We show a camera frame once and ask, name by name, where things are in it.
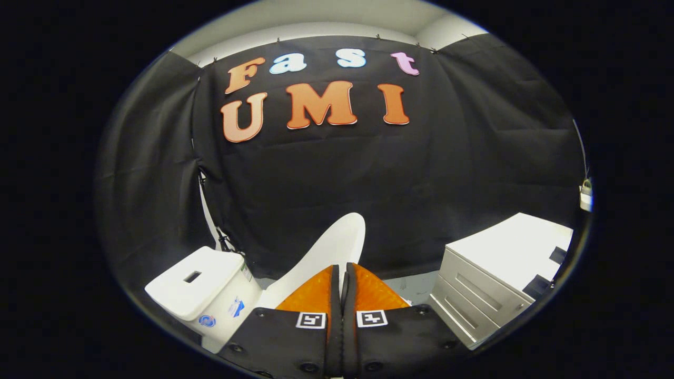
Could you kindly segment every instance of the blue logo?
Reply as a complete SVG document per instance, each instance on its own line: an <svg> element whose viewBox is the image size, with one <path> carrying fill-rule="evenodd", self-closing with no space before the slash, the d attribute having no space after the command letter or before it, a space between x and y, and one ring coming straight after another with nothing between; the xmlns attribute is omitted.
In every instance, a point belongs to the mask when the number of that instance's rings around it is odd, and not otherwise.
<svg viewBox="0 0 674 379"><path fill-rule="evenodd" d="M203 315L199 317L199 323L201 325L207 326L208 328L212 328L215 326L215 317Z"/></svg>
<svg viewBox="0 0 674 379"><path fill-rule="evenodd" d="M240 301L239 306L237 306L237 311L234 313L234 317L237 317L241 313L241 310L243 308L244 308L243 301Z"/></svg>

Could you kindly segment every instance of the cabinet drawer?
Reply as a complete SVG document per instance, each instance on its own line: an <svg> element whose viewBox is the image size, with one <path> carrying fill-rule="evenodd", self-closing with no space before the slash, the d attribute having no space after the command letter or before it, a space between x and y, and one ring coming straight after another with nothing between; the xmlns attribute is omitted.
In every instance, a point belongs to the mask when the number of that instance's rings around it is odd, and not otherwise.
<svg viewBox="0 0 674 379"><path fill-rule="evenodd" d="M445 250L439 275L499 327L532 303L450 249Z"/></svg>
<svg viewBox="0 0 674 379"><path fill-rule="evenodd" d="M437 312L466 346L471 346L494 333L499 327L440 276L431 298L441 310Z"/></svg>

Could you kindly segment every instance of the letter s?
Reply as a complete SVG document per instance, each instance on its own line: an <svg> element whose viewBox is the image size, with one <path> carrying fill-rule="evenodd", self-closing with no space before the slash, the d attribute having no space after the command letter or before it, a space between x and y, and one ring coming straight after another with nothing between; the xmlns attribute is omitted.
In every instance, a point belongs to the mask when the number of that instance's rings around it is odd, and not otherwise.
<svg viewBox="0 0 674 379"><path fill-rule="evenodd" d="M337 64L342 67L363 67L365 65L365 52L360 49L339 49L335 52Z"/></svg>

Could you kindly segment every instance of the pink letter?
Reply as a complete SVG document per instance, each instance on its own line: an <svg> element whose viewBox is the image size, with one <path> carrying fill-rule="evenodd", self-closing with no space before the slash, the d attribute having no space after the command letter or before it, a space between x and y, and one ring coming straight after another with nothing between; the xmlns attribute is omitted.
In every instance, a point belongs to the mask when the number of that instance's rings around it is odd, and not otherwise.
<svg viewBox="0 0 674 379"><path fill-rule="evenodd" d="M415 61L413 58L410 58L407 56L405 53L393 53L391 54L393 58L395 58L398 61L398 65L400 66L400 69L410 75L419 75L419 70L413 69L412 65L410 62Z"/></svg>

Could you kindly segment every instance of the sticker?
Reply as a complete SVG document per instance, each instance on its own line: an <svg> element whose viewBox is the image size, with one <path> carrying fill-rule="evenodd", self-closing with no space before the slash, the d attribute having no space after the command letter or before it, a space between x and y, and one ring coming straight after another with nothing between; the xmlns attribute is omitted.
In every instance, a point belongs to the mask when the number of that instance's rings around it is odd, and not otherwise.
<svg viewBox="0 0 674 379"><path fill-rule="evenodd" d="M299 312L299 318L297 318L297 325L295 327L300 329L325 329L326 314Z"/></svg>
<svg viewBox="0 0 674 379"><path fill-rule="evenodd" d="M237 296L236 299L234 299L234 302L229 306L229 309L227 310L227 313L229 313L229 316L232 317L237 317L241 314L241 310L245 306L243 305L243 300L240 300L239 297Z"/></svg>
<svg viewBox="0 0 674 379"><path fill-rule="evenodd" d="M251 281L253 278L253 274L251 274L251 271L248 269L248 266L246 266L246 262L241 265L241 272L243 273L243 276L245 276L248 281Z"/></svg>
<svg viewBox="0 0 674 379"><path fill-rule="evenodd" d="M357 311L358 327L371 328L373 326L388 325L386 314L383 310L378 311Z"/></svg>
<svg viewBox="0 0 674 379"><path fill-rule="evenodd" d="M215 326L215 317L203 315L199 317L199 323L208 328L212 328L213 326Z"/></svg>

